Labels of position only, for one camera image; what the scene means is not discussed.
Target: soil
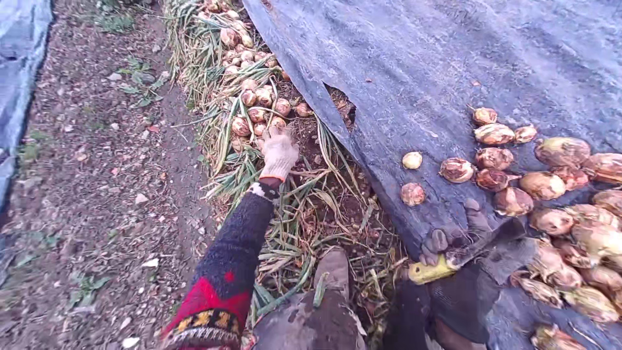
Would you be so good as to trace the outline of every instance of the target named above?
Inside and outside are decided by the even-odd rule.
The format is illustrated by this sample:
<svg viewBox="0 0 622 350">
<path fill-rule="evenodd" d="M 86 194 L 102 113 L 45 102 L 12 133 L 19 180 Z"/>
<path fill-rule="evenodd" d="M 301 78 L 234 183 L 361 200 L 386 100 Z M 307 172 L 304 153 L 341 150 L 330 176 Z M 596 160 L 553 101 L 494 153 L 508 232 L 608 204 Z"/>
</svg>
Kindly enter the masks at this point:
<svg viewBox="0 0 622 350">
<path fill-rule="evenodd" d="M 195 131 L 171 127 L 198 117 L 168 83 L 161 101 L 132 108 L 137 97 L 119 89 L 130 76 L 111 76 L 128 56 L 154 77 L 167 70 L 160 10 L 123 13 L 134 29 L 109 34 L 94 1 L 55 1 L 0 235 L 14 255 L 0 290 L 2 349 L 115 350 L 126 338 L 154 348 L 214 237 Z"/>
</svg>

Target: knit glove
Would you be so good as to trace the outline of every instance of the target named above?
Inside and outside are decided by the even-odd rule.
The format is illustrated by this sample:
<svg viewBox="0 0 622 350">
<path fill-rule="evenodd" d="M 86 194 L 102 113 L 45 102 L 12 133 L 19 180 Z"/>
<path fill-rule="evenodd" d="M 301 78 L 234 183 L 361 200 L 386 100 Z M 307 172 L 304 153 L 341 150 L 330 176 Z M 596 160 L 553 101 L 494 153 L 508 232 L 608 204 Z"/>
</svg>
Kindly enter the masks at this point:
<svg viewBox="0 0 622 350">
<path fill-rule="evenodd" d="M 294 131 L 289 127 L 271 126 L 264 132 L 263 148 L 265 166 L 259 178 L 275 177 L 285 182 L 289 171 L 296 164 L 299 145 L 294 143 Z"/>
</svg>

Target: onion skin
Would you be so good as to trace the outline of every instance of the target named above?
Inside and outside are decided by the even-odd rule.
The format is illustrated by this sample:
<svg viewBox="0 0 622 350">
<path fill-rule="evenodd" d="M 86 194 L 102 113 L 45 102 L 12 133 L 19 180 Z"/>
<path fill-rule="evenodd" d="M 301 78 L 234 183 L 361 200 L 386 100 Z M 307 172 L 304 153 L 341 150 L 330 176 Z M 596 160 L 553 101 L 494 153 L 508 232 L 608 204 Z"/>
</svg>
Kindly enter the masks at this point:
<svg viewBox="0 0 622 350">
<path fill-rule="evenodd" d="M 536 138 L 538 130 L 533 125 L 523 126 L 514 130 L 514 135 L 515 143 L 527 143 Z"/>
<path fill-rule="evenodd" d="M 571 166 L 557 166 L 552 168 L 550 172 L 564 181 L 566 191 L 583 188 L 590 182 L 590 178 L 585 172 Z"/>
<path fill-rule="evenodd" d="M 608 189 L 600 191 L 592 197 L 592 203 L 607 209 L 615 215 L 622 216 L 622 191 L 620 190 Z"/>
<path fill-rule="evenodd" d="M 545 172 L 525 174 L 520 180 L 520 186 L 533 198 L 543 201 L 558 198 L 566 192 L 564 180 Z"/>
<path fill-rule="evenodd" d="M 529 218 L 529 226 L 551 236 L 567 235 L 573 225 L 572 216 L 560 209 L 539 209 Z"/>
<path fill-rule="evenodd" d="M 406 169 L 417 169 L 421 166 L 423 157 L 419 152 L 408 152 L 402 158 L 402 165 Z"/>
<path fill-rule="evenodd" d="M 416 182 L 410 182 L 402 186 L 399 196 L 404 204 L 410 207 L 417 206 L 425 200 L 425 192 L 423 187 Z"/>
<path fill-rule="evenodd" d="M 534 152 L 536 158 L 549 166 L 579 168 L 589 157 L 592 149 L 578 138 L 554 137 L 544 140 Z"/>
<path fill-rule="evenodd" d="M 494 195 L 494 206 L 499 215 L 517 217 L 533 210 L 534 200 L 521 189 L 507 187 Z"/>
<path fill-rule="evenodd" d="M 572 305 L 573 309 L 596 322 L 615 322 L 620 318 L 613 304 L 596 288 L 577 288 L 564 293 L 564 299 Z"/>
<path fill-rule="evenodd" d="M 501 170 L 484 169 L 477 173 L 475 182 L 483 189 L 499 192 L 506 188 L 511 180 L 518 178 L 520 176 L 508 175 Z"/>
<path fill-rule="evenodd" d="M 473 165 L 462 158 L 448 158 L 440 165 L 439 174 L 446 180 L 454 183 L 462 183 L 473 177 Z"/>
<path fill-rule="evenodd" d="M 505 170 L 514 161 L 512 152 L 497 147 L 483 148 L 477 151 L 475 163 L 479 168 Z"/>
<path fill-rule="evenodd" d="M 622 184 L 622 154 L 594 154 L 585 161 L 583 170 L 596 181 Z"/>
<path fill-rule="evenodd" d="M 503 124 L 486 124 L 475 130 L 475 139 L 485 144 L 504 144 L 514 139 L 514 132 Z"/>
<path fill-rule="evenodd" d="M 492 108 L 477 108 L 473 110 L 473 122 L 476 125 L 496 123 L 497 111 Z"/>
<path fill-rule="evenodd" d="M 573 337 L 559 330 L 559 327 L 542 325 L 531 337 L 531 344 L 538 350 L 586 350 Z"/>
</svg>

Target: black tarp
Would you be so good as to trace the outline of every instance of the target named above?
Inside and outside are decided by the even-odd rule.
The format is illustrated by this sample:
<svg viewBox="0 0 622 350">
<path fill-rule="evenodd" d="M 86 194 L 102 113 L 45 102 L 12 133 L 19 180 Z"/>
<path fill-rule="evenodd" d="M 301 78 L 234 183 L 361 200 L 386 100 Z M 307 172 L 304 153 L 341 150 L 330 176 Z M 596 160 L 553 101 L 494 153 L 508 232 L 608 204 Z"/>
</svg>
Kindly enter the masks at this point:
<svg viewBox="0 0 622 350">
<path fill-rule="evenodd" d="M 322 121 L 367 172 L 411 255 L 432 227 L 464 226 L 462 201 L 492 195 L 437 175 L 450 157 L 473 159 L 467 104 L 499 111 L 499 122 L 533 124 L 541 136 L 575 136 L 594 152 L 622 153 L 622 3 L 581 0 L 244 0 L 253 23 Z M 325 87 L 356 105 L 348 132 Z M 515 173 L 545 170 L 534 143 L 509 145 Z M 418 150 L 416 171 L 402 155 Z M 423 185 L 427 200 L 405 206 L 399 189 Z M 594 186 L 555 206 L 587 202 Z M 601 331 L 570 310 L 545 310 L 506 290 L 489 315 L 492 346 L 529 349 L 524 331 L 556 321 L 589 349 L 572 323 L 603 349 L 620 349 L 618 324 Z"/>
<path fill-rule="evenodd" d="M 0 212 L 51 21 L 50 0 L 0 0 Z"/>
</svg>

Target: onion bulb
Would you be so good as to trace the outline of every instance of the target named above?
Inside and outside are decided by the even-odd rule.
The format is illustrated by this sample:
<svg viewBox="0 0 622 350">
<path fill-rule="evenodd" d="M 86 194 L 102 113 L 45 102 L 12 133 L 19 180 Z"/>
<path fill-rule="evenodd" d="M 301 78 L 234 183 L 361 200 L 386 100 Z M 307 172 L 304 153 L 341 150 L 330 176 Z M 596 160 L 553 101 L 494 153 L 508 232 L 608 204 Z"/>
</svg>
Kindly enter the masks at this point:
<svg viewBox="0 0 622 350">
<path fill-rule="evenodd" d="M 262 123 L 266 121 L 266 111 L 260 109 L 248 110 L 248 116 L 253 123 Z"/>
<path fill-rule="evenodd" d="M 278 126 L 280 128 L 285 128 L 287 126 L 287 123 L 285 122 L 285 120 L 279 116 L 273 116 L 272 120 L 270 121 L 270 126 Z"/>
<path fill-rule="evenodd" d="M 620 220 L 619 217 L 613 215 L 613 213 L 607 209 L 591 204 L 577 204 L 572 207 L 566 207 L 565 210 L 576 222 L 598 221 L 603 224 L 611 225 L 618 230 L 622 225 L 622 220 Z"/>
<path fill-rule="evenodd" d="M 569 234 L 574 223 L 572 216 L 560 209 L 539 209 L 529 218 L 529 226 L 551 236 Z"/>
<path fill-rule="evenodd" d="M 462 158 L 448 158 L 440 165 L 439 174 L 450 182 L 461 183 L 468 181 L 475 170 L 473 165 Z"/>
<path fill-rule="evenodd" d="M 421 204 L 425 200 L 424 189 L 416 182 L 403 185 L 402 190 L 399 192 L 399 196 L 407 206 L 411 207 Z"/>
<path fill-rule="evenodd" d="M 473 110 L 473 122 L 476 125 L 486 125 L 497 122 L 497 111 L 492 108 L 477 108 Z"/>
<path fill-rule="evenodd" d="M 305 116 L 310 116 L 313 113 L 313 111 L 311 110 L 311 108 L 309 108 L 309 105 L 306 104 L 305 102 L 301 102 L 296 106 L 296 114 L 298 114 L 299 116 L 305 117 Z"/>
<path fill-rule="evenodd" d="M 581 287 L 564 293 L 564 299 L 573 309 L 596 322 L 615 322 L 620 317 L 609 299 L 593 287 Z"/>
<path fill-rule="evenodd" d="M 519 178 L 520 176 L 508 175 L 501 170 L 484 169 L 477 173 L 475 182 L 483 189 L 499 192 L 506 188 L 511 180 Z"/>
<path fill-rule="evenodd" d="M 494 195 L 495 210 L 499 215 L 521 216 L 534 208 L 529 194 L 516 187 L 507 187 Z"/>
<path fill-rule="evenodd" d="M 255 104 L 257 100 L 257 96 L 252 90 L 244 90 L 244 92 L 239 96 L 239 99 L 242 100 L 244 106 L 250 107 Z"/>
<path fill-rule="evenodd" d="M 272 97 L 270 96 L 270 91 L 259 88 L 255 90 L 255 95 L 257 95 L 257 104 L 266 108 L 270 108 L 272 106 Z"/>
<path fill-rule="evenodd" d="M 285 98 L 278 98 L 274 104 L 274 110 L 282 116 L 287 116 L 292 110 L 292 105 Z"/>
<path fill-rule="evenodd" d="M 605 208 L 615 215 L 622 216 L 622 191 L 608 189 L 600 191 L 592 197 L 592 203 L 601 208 Z"/>
<path fill-rule="evenodd" d="M 544 140 L 534 150 L 536 158 L 549 166 L 578 168 L 590 156 L 590 145 L 578 138 L 554 137 Z"/>
<path fill-rule="evenodd" d="M 536 138 L 538 131 L 533 125 L 529 125 L 514 130 L 514 134 L 516 135 L 514 137 L 515 143 L 527 143 Z"/>
<path fill-rule="evenodd" d="M 514 132 L 503 124 L 486 124 L 473 130 L 478 142 L 485 144 L 504 144 L 514 139 Z"/>
<path fill-rule="evenodd" d="M 417 169 L 421 166 L 421 162 L 423 161 L 423 157 L 419 152 L 408 152 L 402 158 L 402 165 L 406 169 Z"/>
<path fill-rule="evenodd" d="M 611 225 L 598 221 L 582 222 L 572 227 L 572 236 L 578 247 L 590 257 L 592 266 L 598 265 L 603 257 L 622 254 L 622 233 Z"/>
<path fill-rule="evenodd" d="M 238 136 L 248 136 L 251 134 L 251 129 L 248 126 L 246 118 L 242 118 L 240 116 L 233 118 L 233 122 L 231 123 L 231 130 L 234 134 Z"/>
<path fill-rule="evenodd" d="M 551 169 L 551 174 L 557 175 L 564 180 L 566 191 L 580 189 L 590 182 L 585 172 L 571 166 L 558 166 Z"/>
<path fill-rule="evenodd" d="M 525 174 L 520 180 L 521 188 L 535 199 L 548 201 L 566 192 L 566 184 L 559 176 L 534 172 Z"/>
<path fill-rule="evenodd" d="M 267 125 L 265 123 L 256 123 L 253 125 L 253 133 L 255 133 L 255 136 L 262 136 L 266 128 Z"/>
<path fill-rule="evenodd" d="M 583 170 L 596 181 L 622 184 L 622 154 L 594 154 L 585 161 Z"/>
<path fill-rule="evenodd" d="M 239 35 L 231 28 L 222 28 L 220 29 L 220 40 L 223 42 L 223 45 L 234 47 L 239 42 Z"/>
<path fill-rule="evenodd" d="M 559 330 L 559 327 L 542 325 L 531 337 L 531 344 L 538 350 L 586 350 L 573 337 Z"/>
<path fill-rule="evenodd" d="M 512 152 L 497 147 L 481 149 L 475 155 L 475 163 L 480 168 L 505 170 L 513 161 Z"/>
</svg>

